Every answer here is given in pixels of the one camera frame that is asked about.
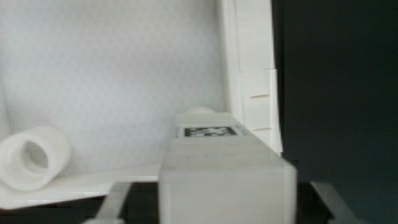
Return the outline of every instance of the white panel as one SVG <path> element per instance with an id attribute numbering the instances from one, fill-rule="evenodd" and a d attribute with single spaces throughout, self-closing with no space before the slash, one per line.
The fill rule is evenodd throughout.
<path id="1" fill-rule="evenodd" d="M 241 74 L 241 80 L 245 97 L 269 95 L 269 76 L 266 72 Z"/>
<path id="2" fill-rule="evenodd" d="M 172 115 L 223 110 L 213 0 L 0 0 L 12 131 L 53 125 L 67 174 L 156 163 Z"/>
<path id="3" fill-rule="evenodd" d="M 269 97 L 245 98 L 243 105 L 246 128 L 269 128 Z"/>
<path id="4" fill-rule="evenodd" d="M 236 0 L 239 71 L 273 68 L 269 2 Z"/>

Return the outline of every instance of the white tape roll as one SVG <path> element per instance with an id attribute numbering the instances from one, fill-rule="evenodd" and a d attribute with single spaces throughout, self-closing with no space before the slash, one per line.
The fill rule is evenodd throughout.
<path id="1" fill-rule="evenodd" d="M 46 167 L 31 159 L 26 145 L 42 150 Z M 65 168 L 70 146 L 63 133 L 40 126 L 12 135 L 0 144 L 0 179 L 15 190 L 31 191 L 44 187 Z"/>

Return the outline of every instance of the white backdrop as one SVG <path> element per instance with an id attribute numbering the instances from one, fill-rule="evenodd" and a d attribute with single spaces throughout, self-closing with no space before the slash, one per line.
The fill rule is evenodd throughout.
<path id="1" fill-rule="evenodd" d="M 0 76 L 12 132 L 54 126 L 63 175 L 159 162 L 172 117 L 223 110 L 213 0 L 0 0 Z"/>

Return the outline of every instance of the black background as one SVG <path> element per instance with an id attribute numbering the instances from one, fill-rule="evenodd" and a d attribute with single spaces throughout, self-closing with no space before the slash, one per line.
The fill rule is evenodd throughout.
<path id="1" fill-rule="evenodd" d="M 398 223 L 398 1 L 273 0 L 284 157 Z"/>

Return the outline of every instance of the white box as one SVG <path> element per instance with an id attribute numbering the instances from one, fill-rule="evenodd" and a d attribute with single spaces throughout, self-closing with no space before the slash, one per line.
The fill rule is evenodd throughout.
<path id="1" fill-rule="evenodd" d="M 213 115 L 239 126 L 227 114 Z M 220 127 L 211 114 L 200 116 L 193 123 L 198 119 L 181 115 L 177 127 Z M 172 140 L 159 172 L 161 224 L 294 223 L 294 168 L 239 129 L 243 135 Z"/>

